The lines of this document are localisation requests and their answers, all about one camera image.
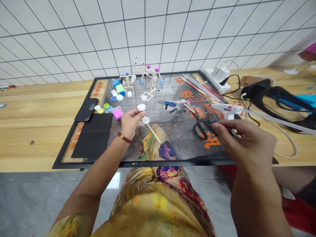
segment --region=wooden table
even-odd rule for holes
[[[293,94],[315,92],[315,71],[303,69],[304,72],[295,76],[283,73],[281,68],[245,69],[240,71],[240,76],[263,74],[275,78],[275,85]],[[0,172],[60,171],[52,170],[52,165],[91,83],[82,81],[35,85],[0,92],[0,103],[7,104],[6,108],[0,109]],[[232,89],[238,86],[237,79],[233,77],[229,83]],[[314,86],[314,89],[307,89],[310,86]],[[273,103],[271,106],[280,110]],[[263,129],[278,138],[276,152],[291,155],[293,149],[288,138],[270,123],[254,117],[260,121]],[[293,159],[276,155],[279,166],[316,165],[316,136],[286,131],[297,144],[299,155]]]

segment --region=black frame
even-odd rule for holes
[[[172,75],[172,74],[182,74],[182,73],[199,73],[200,76],[207,81],[213,88],[214,85],[212,82],[203,74],[202,71],[183,71],[183,72],[169,72],[169,73],[161,73],[161,75]],[[112,78],[117,78],[117,76],[112,76],[112,77],[96,77],[92,84],[91,87],[87,93],[87,96],[85,99],[89,98],[91,95],[91,92],[93,91],[94,85],[97,80],[100,79],[112,79]],[[68,135],[58,153],[58,156],[53,164],[52,169],[86,169],[90,168],[94,162],[72,162],[72,163],[61,163],[61,160],[64,156],[64,153],[66,152],[67,146],[71,140],[71,137],[76,129],[77,126],[77,121],[74,121]],[[225,151],[220,151],[217,153],[213,153],[213,155],[216,154],[219,157],[227,157],[225,155]],[[206,166],[206,165],[235,165],[235,162],[231,159],[211,159],[207,160],[205,159],[209,155],[204,155],[204,156],[198,156],[194,157],[191,159],[187,160],[171,160],[171,161],[124,161],[124,163],[120,162],[119,167],[160,167],[160,166]]]

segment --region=white glue gun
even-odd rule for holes
[[[214,103],[212,104],[212,107],[214,109],[221,111],[226,120],[235,119],[234,115],[240,114],[243,110],[243,107],[239,105],[232,106],[231,104],[221,104],[221,103]]]

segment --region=smartphone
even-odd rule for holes
[[[78,121],[78,122],[79,121],[89,121],[91,115],[93,114],[94,107],[97,105],[98,101],[99,100],[97,98],[85,99],[79,112],[77,113],[77,115],[75,117],[75,121]]]

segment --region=right hand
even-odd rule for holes
[[[212,124],[219,134],[228,155],[238,168],[245,171],[271,169],[273,151],[277,139],[251,122],[235,119],[222,120]],[[241,138],[234,138],[229,131],[234,128]]]

